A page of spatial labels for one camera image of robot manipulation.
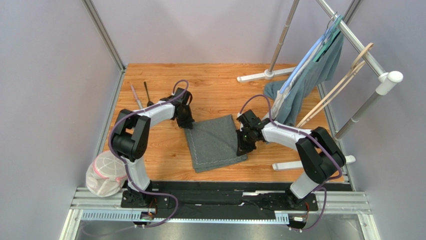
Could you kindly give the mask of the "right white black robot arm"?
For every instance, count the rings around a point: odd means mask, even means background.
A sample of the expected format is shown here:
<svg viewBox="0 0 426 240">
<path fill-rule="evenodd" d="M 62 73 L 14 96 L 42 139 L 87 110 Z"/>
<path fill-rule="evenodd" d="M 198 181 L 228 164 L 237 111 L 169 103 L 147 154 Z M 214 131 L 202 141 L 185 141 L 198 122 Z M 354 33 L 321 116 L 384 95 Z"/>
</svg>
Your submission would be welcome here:
<svg viewBox="0 0 426 240">
<path fill-rule="evenodd" d="M 286 193 L 303 200 L 346 165 L 346 156 L 323 127 L 313 130 L 282 125 L 268 118 L 260 119 L 252 110 L 239 114 L 236 154 L 242 156 L 255 150 L 259 141 L 277 143 L 298 152 L 304 172 Z"/>
</svg>

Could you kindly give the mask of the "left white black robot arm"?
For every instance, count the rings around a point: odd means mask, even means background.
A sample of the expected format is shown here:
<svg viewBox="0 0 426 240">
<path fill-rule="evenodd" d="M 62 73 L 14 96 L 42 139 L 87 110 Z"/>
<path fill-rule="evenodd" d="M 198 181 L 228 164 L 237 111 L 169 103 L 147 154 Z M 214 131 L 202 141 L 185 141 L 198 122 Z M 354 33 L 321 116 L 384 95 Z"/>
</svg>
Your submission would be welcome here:
<svg viewBox="0 0 426 240">
<path fill-rule="evenodd" d="M 192 129 L 195 121 L 190 103 L 192 94 L 183 88 L 169 97 L 141 110 L 123 109 L 119 112 L 110 132 L 108 146 L 112 154 L 121 160 L 127 175 L 127 198 L 147 201 L 153 193 L 148 177 L 144 154 L 148 147 L 150 128 L 166 120 L 175 120 L 181 129 Z"/>
</svg>

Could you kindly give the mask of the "grey stitched cloth napkin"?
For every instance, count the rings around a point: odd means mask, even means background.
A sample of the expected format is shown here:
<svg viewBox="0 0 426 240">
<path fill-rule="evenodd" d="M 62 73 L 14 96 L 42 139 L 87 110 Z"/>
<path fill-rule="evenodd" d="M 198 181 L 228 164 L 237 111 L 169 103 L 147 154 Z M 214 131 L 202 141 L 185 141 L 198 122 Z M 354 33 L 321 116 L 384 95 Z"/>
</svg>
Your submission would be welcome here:
<svg viewBox="0 0 426 240">
<path fill-rule="evenodd" d="M 185 129 L 184 133 L 196 173 L 227 167 L 248 159 L 246 154 L 237 155 L 236 126 L 231 114 L 195 122 L 193 128 Z"/>
</svg>

